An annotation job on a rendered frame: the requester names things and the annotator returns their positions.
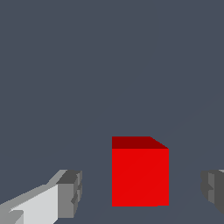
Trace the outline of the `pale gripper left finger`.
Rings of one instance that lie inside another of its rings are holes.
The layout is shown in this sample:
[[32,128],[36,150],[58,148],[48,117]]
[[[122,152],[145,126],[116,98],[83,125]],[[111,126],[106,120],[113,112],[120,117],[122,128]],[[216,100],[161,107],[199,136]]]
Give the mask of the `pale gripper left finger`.
[[55,224],[73,218],[82,195],[82,171],[59,170],[45,185],[0,205],[0,224]]

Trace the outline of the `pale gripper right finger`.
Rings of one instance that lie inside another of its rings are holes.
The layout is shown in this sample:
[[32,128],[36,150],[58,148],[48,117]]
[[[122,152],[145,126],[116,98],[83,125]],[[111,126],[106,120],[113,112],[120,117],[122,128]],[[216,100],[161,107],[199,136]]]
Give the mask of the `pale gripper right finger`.
[[202,171],[200,178],[203,196],[224,214],[224,170]]

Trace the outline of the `red cube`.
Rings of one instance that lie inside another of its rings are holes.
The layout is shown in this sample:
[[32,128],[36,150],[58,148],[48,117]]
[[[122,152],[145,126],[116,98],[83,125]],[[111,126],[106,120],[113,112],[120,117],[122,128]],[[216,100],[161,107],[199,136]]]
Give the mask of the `red cube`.
[[112,137],[112,206],[169,205],[169,149],[150,136]]

